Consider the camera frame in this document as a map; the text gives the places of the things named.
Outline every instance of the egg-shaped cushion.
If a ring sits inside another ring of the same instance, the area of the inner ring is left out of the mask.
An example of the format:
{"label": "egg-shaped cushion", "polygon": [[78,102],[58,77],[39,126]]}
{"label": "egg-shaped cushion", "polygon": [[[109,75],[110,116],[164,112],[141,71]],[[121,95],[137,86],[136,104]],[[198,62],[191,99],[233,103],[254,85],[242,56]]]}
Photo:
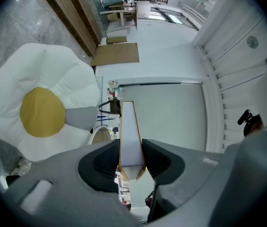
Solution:
{"label": "egg-shaped cushion", "polygon": [[59,45],[25,44],[0,68],[0,139],[30,161],[83,145],[89,131],[64,124],[54,135],[35,137],[20,119],[24,97],[34,88],[53,92],[65,109],[95,107],[100,91],[93,69]]}

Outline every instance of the window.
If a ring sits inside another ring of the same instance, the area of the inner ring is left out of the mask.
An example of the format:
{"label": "window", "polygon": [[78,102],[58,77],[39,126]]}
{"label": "window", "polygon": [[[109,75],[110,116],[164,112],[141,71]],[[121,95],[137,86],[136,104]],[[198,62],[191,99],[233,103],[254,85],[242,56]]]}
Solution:
{"label": "window", "polygon": [[165,18],[159,12],[154,12],[154,11],[151,11],[149,13],[149,19],[165,20]]}
{"label": "window", "polygon": [[165,21],[178,25],[184,25],[198,31],[197,27],[179,12],[168,9],[151,8],[149,19]]}

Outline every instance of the gray fabric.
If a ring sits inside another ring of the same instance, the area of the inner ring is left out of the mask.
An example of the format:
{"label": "gray fabric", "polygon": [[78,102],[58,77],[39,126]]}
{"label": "gray fabric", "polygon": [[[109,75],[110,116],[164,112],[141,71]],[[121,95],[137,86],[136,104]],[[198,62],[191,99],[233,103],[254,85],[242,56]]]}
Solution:
{"label": "gray fabric", "polygon": [[98,107],[73,108],[65,110],[65,123],[90,131],[96,124]]}
{"label": "gray fabric", "polygon": [[[185,162],[185,170],[177,180],[158,186],[162,199],[172,203],[177,209],[160,219],[157,226],[168,226],[173,222],[187,223],[186,226],[190,227],[208,226],[240,145],[231,145],[224,154],[218,154],[175,147],[154,140],[151,142],[179,155]],[[219,164],[214,166],[205,163],[204,158],[219,161]]]}
{"label": "gray fabric", "polygon": [[[180,150],[175,147],[167,144],[164,145],[164,143],[160,143],[160,146],[172,153],[181,154]],[[245,156],[249,156],[248,159],[240,156],[243,152]],[[261,177],[263,173],[261,172],[261,168],[257,166],[259,163],[261,165],[266,165],[267,167],[267,131],[254,133],[245,138],[242,143],[228,146],[212,175],[196,193],[191,195],[190,199],[186,197],[186,189],[184,189],[183,186],[189,181],[194,181],[194,179],[192,177],[190,177],[190,179],[188,177],[186,178],[185,170],[183,175],[181,175],[175,182],[168,185],[160,185],[158,190],[160,196],[165,201],[172,202],[174,199],[179,199],[179,201],[181,201],[181,199],[187,199],[187,201],[173,212],[160,218],[158,221],[148,224],[148,227],[182,226],[183,223],[185,223],[186,227],[209,226],[214,210],[215,215],[217,215],[218,218],[227,221],[218,223],[212,222],[212,226],[229,226],[229,223],[232,225],[234,223],[233,216],[237,215],[238,212],[243,214],[244,211],[246,211],[246,209],[241,208],[241,203],[254,198],[258,192],[263,190],[263,185],[260,186],[260,188],[257,188],[258,185],[254,182],[255,179],[262,181]],[[238,172],[235,172],[240,176],[239,178],[236,177],[229,181],[234,170],[237,171],[236,165],[237,167],[243,167],[239,169]],[[250,175],[250,171],[258,171],[258,173]],[[264,172],[264,174],[263,177],[267,178],[267,172]],[[246,177],[249,178],[248,186],[245,185],[246,182],[244,183]],[[228,201],[222,201],[222,205],[220,205],[218,209],[215,209],[226,184],[232,186],[236,191],[227,192],[230,194],[225,196],[229,198]],[[242,189],[240,187],[241,184],[244,184],[246,188]]]}
{"label": "gray fabric", "polygon": [[40,223],[55,227],[139,226],[134,216],[121,204],[117,193],[95,191],[79,176],[79,161],[112,142],[69,150],[34,164],[25,176],[17,179],[4,192],[7,202],[10,200],[18,205],[12,207],[12,213],[22,218],[23,209],[19,206],[38,183],[45,180],[52,186],[37,204],[35,200],[30,201],[34,207],[30,226],[40,226]]}
{"label": "gray fabric", "polygon": [[262,211],[267,214],[267,130],[249,135],[240,144],[231,175],[211,217],[211,226],[243,223],[238,220],[247,219],[246,215],[249,219],[257,218]]}

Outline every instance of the wooden beam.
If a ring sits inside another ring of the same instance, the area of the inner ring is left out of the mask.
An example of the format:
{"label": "wooden beam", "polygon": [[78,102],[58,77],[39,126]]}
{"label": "wooden beam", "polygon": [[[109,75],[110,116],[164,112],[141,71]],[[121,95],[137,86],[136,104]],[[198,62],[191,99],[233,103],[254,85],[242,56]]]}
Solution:
{"label": "wooden beam", "polygon": [[132,9],[132,10],[110,10],[110,11],[103,11],[103,12],[99,12],[99,14],[108,14],[108,13],[135,13],[136,10]]}
{"label": "wooden beam", "polygon": [[101,44],[102,34],[88,0],[72,0],[72,2],[96,45]]}
{"label": "wooden beam", "polygon": [[47,2],[86,54],[93,56],[99,44],[95,42],[98,37],[91,33],[90,28],[87,28],[90,24],[82,18],[83,9],[78,11],[78,4],[75,2],[75,5],[72,0],[47,0]]}
{"label": "wooden beam", "polygon": [[112,6],[108,6],[109,8],[118,8],[118,7],[136,7],[136,5],[112,5]]}

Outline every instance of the white sneaker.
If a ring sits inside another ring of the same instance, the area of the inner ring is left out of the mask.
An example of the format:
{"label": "white sneaker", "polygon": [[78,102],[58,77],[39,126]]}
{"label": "white sneaker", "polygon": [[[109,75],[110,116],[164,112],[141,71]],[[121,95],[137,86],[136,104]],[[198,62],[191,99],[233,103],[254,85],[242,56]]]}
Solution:
{"label": "white sneaker", "polygon": [[29,171],[30,167],[31,161],[26,160],[25,158],[21,158],[19,160],[18,167],[15,168],[10,175],[24,176]]}
{"label": "white sneaker", "polygon": [[102,5],[102,7],[105,8],[104,5],[103,5],[103,0],[100,0],[100,3]]}

